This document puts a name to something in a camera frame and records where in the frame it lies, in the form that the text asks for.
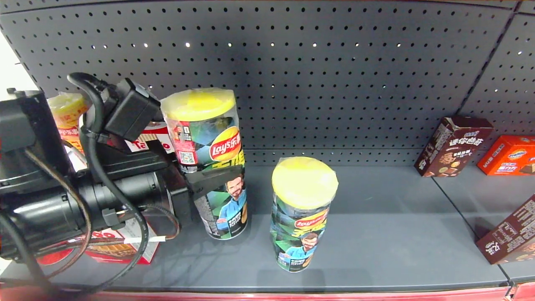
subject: brown snack box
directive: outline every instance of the brown snack box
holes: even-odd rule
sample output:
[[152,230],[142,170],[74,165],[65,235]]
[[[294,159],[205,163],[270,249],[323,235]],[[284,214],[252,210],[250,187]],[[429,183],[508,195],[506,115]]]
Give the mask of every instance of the brown snack box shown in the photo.
[[444,117],[414,167],[423,177],[455,177],[492,130],[484,118]]
[[496,228],[476,242],[491,264],[535,257],[535,194]]

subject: cartoon man illustration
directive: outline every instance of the cartoon man illustration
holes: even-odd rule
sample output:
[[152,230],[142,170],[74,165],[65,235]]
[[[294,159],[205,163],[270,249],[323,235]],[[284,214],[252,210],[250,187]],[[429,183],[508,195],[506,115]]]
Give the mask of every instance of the cartoon man illustration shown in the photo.
[[316,250],[318,235],[313,232],[306,234],[301,237],[301,244],[303,246],[289,247],[283,256],[290,259],[305,259],[310,257]]
[[225,204],[219,212],[218,224],[223,224],[222,228],[227,228],[227,222],[234,217],[245,204],[247,198],[247,191],[243,188],[243,175],[240,175],[236,179],[227,182],[225,185],[228,193],[231,195],[230,201]]

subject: gray metal pegboard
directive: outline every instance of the gray metal pegboard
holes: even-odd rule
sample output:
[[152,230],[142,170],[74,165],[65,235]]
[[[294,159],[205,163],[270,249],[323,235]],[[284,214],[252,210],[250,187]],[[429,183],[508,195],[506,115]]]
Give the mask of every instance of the gray metal pegboard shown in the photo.
[[[105,0],[106,2],[118,2],[127,0]],[[40,10],[54,7],[98,3],[102,0],[2,0],[0,1],[0,13],[12,13],[26,10]]]
[[535,134],[535,17],[516,15],[461,110],[487,118],[503,134]]
[[498,0],[498,1],[446,1],[451,3],[461,3],[461,4],[472,4],[472,5],[484,5],[484,6],[495,6],[502,7],[506,9],[512,9],[515,7],[516,1],[513,0]]
[[[313,157],[331,166],[408,166],[414,165],[420,149],[246,149],[247,166],[276,165],[280,158]],[[474,153],[470,165],[475,165],[486,151]]]
[[[116,1],[132,1],[132,0],[106,0],[106,2]],[[25,10],[45,9],[50,7],[60,7],[68,5],[80,5],[88,3],[98,3],[102,0],[2,0],[2,6],[0,6],[0,13],[10,13]],[[514,1],[443,1],[455,4],[472,4],[482,6],[495,6],[503,8],[513,8],[515,6]]]
[[213,85],[235,90],[247,148],[420,149],[508,15],[448,3],[132,2],[0,21],[50,96],[73,90],[73,71],[128,76],[159,97]]
[[521,13],[535,14],[535,1],[522,1],[518,11]]

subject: black cable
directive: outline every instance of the black cable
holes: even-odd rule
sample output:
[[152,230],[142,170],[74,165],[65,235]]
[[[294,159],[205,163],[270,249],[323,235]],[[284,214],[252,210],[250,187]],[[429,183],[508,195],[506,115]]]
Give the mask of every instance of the black cable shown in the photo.
[[[93,103],[93,107],[95,108],[95,116],[94,116],[95,120],[92,123],[90,130],[94,134],[100,134],[104,126],[104,103],[98,91],[89,83],[98,87],[99,84],[101,84],[102,86],[105,86],[105,82],[99,81],[95,77],[86,73],[71,73],[67,76],[67,79],[71,83],[80,87],[86,93],[89,94],[89,98],[91,99],[91,102]],[[100,160],[98,159],[98,156],[97,156],[97,140],[96,139],[97,139],[96,136],[90,136],[88,149],[85,150],[87,154],[87,158],[89,158],[91,171],[96,174],[96,176],[110,190],[110,192],[115,195],[115,197],[124,205],[124,207],[126,207],[126,209],[129,210],[134,215],[134,219],[137,221],[141,229],[141,243],[134,258],[117,275],[115,275],[114,277],[112,277],[111,279],[107,280],[106,282],[100,285],[78,292],[79,295],[94,294],[96,292],[99,292],[107,288],[117,279],[123,277],[141,259],[149,243],[149,230],[148,230],[147,221],[145,220],[145,217],[128,200],[128,198],[124,195],[121,189],[119,189],[119,187],[117,187],[117,185],[112,180],[110,180],[110,178],[104,171],[104,168],[102,167]]]
[[51,178],[56,180],[63,187],[63,189],[65,189],[72,196],[72,198],[76,201],[78,207],[80,208],[80,211],[83,215],[83,219],[86,222],[86,235],[84,237],[82,247],[79,249],[78,253],[74,257],[72,257],[63,267],[47,276],[47,278],[51,278],[70,268],[75,262],[78,261],[78,259],[80,259],[80,257],[82,257],[83,253],[86,251],[87,246],[89,245],[89,241],[91,240],[91,236],[93,234],[93,225],[91,223],[91,216],[89,213],[90,209],[89,205],[80,195],[80,193],[71,185],[71,183],[66,181],[63,176],[56,169],[54,169],[54,167],[50,166],[49,164],[41,160],[39,157],[37,157],[29,148],[26,148],[24,150],[24,153],[32,162],[39,166]]
[[175,233],[173,235],[166,235],[165,236],[165,240],[175,239],[176,236],[178,236],[178,234],[180,234],[180,221],[178,220],[178,217],[176,215],[174,215],[171,211],[167,210],[166,208],[164,208],[164,207],[162,207],[160,205],[154,205],[154,204],[146,204],[146,205],[143,205],[142,207],[152,208],[152,209],[155,209],[155,210],[158,210],[158,211],[162,212],[175,225],[175,227],[176,227]]
[[58,289],[55,288],[52,283],[44,275],[43,270],[37,263],[37,260],[33,256],[28,242],[24,239],[24,236],[20,232],[19,228],[15,223],[7,216],[2,210],[0,210],[0,224],[6,230],[6,232],[11,236],[11,239],[17,246],[20,256],[24,260],[24,263],[28,267],[30,274],[32,275],[34,281],[44,289],[48,295],[56,296],[58,294]]
[[92,287],[88,290],[81,291],[81,294],[94,294],[96,292],[99,292],[105,288],[107,288],[109,285],[111,285],[114,281],[117,279],[123,277],[126,273],[128,273],[135,265],[136,263],[141,259],[143,256],[143,253],[145,252],[145,249],[147,248],[147,245],[149,243],[149,229],[147,226],[147,221],[145,220],[145,217],[141,214],[141,212],[128,200],[128,198],[124,195],[124,193],[117,187],[117,185],[110,180],[106,172],[104,171],[104,168],[102,167],[98,156],[96,154],[96,146],[97,141],[93,138],[89,139],[89,149],[86,151],[87,156],[89,157],[89,160],[91,162],[91,170],[95,172],[95,174],[98,176],[98,178],[106,185],[106,187],[115,195],[115,197],[123,203],[123,205],[128,209],[132,214],[134,215],[134,219],[139,224],[139,227],[141,228],[141,243],[139,246],[139,249],[137,250],[134,258],[132,261],[126,265],[124,269],[122,269],[117,275],[112,277],[111,279],[107,280],[106,282],[97,285],[95,287]]
[[100,93],[95,89],[95,87],[93,87],[87,82],[93,81],[92,78],[96,79],[95,77],[89,74],[81,72],[74,72],[67,75],[68,81],[80,87],[89,95],[89,99],[91,99],[91,102],[93,103],[93,108],[95,110],[94,120],[93,123],[90,125],[91,128],[89,130],[94,133],[100,133],[102,128],[104,127],[104,102],[102,101]]

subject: lay's chip canister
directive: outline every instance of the lay's chip canister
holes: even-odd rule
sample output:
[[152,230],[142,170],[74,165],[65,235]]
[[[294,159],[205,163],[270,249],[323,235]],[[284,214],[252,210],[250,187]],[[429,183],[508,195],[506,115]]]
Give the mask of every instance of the lay's chip canister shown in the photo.
[[306,269],[327,224],[338,188],[336,173],[308,157],[282,158],[271,178],[271,237],[278,265],[296,273]]
[[232,90],[192,89],[161,100],[161,109],[182,172],[241,165],[242,173],[195,200],[208,234],[230,239],[247,225],[243,149]]

